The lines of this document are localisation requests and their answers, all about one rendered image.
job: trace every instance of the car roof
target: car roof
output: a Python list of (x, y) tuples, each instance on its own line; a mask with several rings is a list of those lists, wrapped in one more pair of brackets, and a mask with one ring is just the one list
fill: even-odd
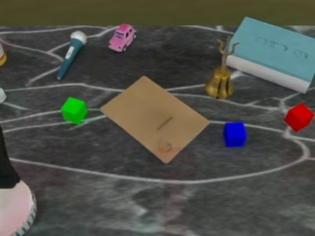
[(116, 32), (126, 32), (130, 28), (131, 28), (131, 25), (122, 24), (117, 28)]

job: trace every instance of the brown cardboard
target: brown cardboard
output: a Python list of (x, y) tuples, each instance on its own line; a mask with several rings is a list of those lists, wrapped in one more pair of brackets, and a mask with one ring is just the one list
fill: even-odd
[(209, 123), (145, 76), (101, 111), (165, 164)]

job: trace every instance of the brass bell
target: brass bell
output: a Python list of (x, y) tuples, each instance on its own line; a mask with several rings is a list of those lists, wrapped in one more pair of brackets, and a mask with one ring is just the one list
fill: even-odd
[(220, 43), (219, 52), (222, 54), (221, 67), (216, 67), (211, 78), (205, 84), (206, 93), (215, 99), (226, 99), (230, 97), (234, 92), (234, 87), (231, 80), (231, 72), (226, 67), (226, 59), (228, 55), (232, 55), (235, 51), (235, 47), (239, 43), (234, 43), (232, 51), (229, 52), (229, 44), (231, 37), (227, 38), (224, 50), (224, 43), (218, 40)]

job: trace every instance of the toy car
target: toy car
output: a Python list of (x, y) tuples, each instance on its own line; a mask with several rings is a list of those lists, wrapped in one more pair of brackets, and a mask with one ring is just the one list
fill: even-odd
[(108, 47), (119, 53), (125, 52), (135, 38), (136, 30), (131, 25), (122, 24), (115, 30)]

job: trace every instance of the red cube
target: red cube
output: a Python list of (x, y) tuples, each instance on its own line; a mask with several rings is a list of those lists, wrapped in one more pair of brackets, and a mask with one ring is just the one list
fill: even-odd
[(295, 131), (299, 131), (308, 126), (314, 114), (303, 103), (291, 108), (284, 120)]

